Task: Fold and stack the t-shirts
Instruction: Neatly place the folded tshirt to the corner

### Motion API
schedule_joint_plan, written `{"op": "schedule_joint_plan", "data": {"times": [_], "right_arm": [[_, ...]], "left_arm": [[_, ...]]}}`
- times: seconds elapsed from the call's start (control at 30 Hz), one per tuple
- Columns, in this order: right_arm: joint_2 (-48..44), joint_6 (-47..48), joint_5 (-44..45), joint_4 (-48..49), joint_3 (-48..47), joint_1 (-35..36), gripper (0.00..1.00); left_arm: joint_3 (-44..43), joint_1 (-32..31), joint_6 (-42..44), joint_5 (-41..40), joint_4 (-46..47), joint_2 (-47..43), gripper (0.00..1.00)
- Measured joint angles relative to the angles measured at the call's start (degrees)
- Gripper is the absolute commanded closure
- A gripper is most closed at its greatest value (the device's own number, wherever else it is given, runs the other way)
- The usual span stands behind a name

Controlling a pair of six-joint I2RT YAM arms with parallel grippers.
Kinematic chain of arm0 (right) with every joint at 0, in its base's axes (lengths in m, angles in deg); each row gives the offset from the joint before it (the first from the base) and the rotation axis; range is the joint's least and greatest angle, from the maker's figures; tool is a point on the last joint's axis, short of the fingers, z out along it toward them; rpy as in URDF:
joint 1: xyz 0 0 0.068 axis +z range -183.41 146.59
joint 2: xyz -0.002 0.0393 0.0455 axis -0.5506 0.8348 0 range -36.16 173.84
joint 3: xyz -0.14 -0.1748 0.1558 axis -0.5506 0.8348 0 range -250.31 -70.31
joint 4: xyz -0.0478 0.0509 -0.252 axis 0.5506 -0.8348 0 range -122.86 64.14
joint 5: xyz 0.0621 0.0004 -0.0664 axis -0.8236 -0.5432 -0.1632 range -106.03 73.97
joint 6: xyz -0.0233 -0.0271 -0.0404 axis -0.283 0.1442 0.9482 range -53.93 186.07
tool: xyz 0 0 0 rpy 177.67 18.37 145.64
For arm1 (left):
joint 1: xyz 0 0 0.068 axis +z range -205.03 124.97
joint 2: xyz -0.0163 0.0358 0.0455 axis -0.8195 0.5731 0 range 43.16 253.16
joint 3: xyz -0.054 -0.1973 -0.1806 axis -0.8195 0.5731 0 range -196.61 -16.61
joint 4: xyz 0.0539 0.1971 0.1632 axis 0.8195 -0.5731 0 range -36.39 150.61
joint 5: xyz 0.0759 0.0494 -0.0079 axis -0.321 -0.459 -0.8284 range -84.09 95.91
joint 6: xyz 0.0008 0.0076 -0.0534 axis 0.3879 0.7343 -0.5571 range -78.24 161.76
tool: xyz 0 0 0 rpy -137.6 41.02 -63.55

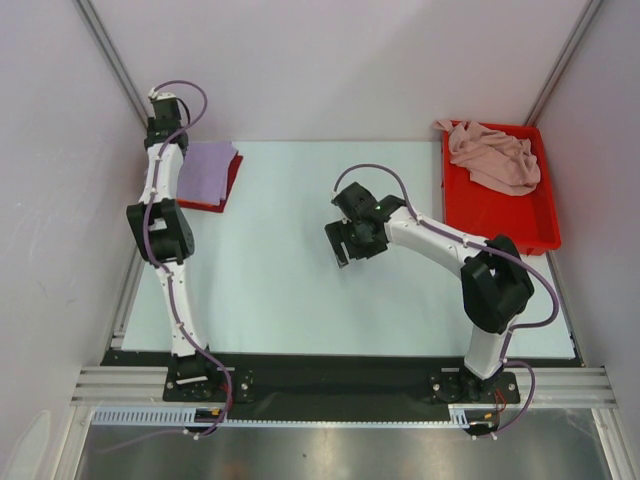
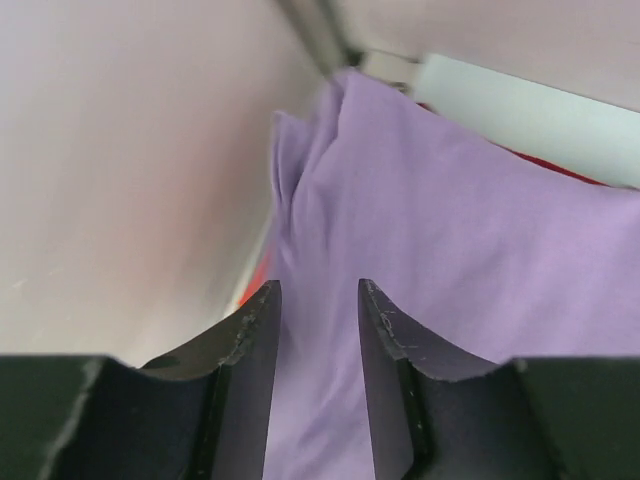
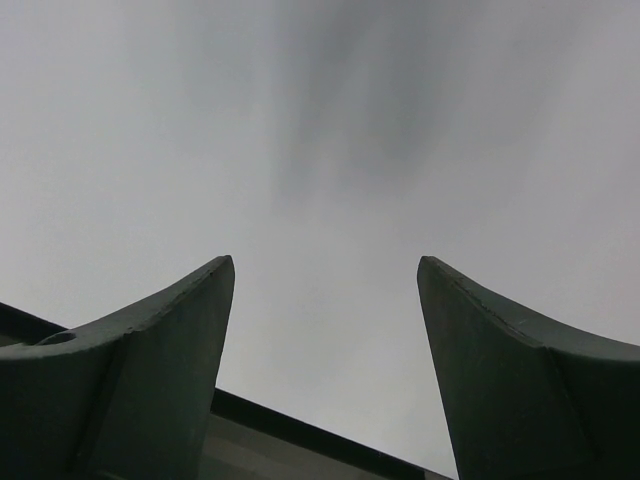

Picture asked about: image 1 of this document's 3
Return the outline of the purple t-shirt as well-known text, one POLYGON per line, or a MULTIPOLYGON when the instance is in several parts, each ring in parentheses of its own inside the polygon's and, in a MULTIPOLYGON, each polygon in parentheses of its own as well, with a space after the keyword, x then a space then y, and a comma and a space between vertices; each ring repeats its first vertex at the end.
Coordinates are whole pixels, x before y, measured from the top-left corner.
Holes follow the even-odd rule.
POLYGON ((192 143, 179 173, 178 200, 217 205, 226 196, 228 168, 237 154, 231 142, 192 143))

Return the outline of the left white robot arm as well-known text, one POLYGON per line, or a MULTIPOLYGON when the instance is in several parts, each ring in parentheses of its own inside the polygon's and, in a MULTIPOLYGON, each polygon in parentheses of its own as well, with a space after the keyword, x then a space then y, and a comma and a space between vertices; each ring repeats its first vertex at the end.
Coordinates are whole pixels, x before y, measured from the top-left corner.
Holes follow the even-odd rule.
POLYGON ((154 268, 168 309, 171 353, 165 401, 213 398, 220 388, 216 365, 207 359, 207 341, 192 315, 186 261, 195 253, 192 229, 177 200, 180 169, 188 136, 182 116, 187 109, 171 93, 150 93, 144 147, 148 168, 143 192, 126 217, 142 259, 154 268))

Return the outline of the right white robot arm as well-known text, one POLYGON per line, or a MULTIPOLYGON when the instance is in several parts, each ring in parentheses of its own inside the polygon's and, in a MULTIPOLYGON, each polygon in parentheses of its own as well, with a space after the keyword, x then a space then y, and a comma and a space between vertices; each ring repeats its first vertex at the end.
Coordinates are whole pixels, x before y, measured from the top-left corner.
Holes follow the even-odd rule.
POLYGON ((534 293, 514 243, 504 235, 492 240, 466 237, 427 219, 404 199, 376 199, 357 182, 335 194, 331 203, 342 218, 324 230, 339 267, 395 245, 439 264, 460 280, 464 312, 473 323, 460 388, 465 398, 486 400, 496 391, 504 368, 508 328, 534 293))

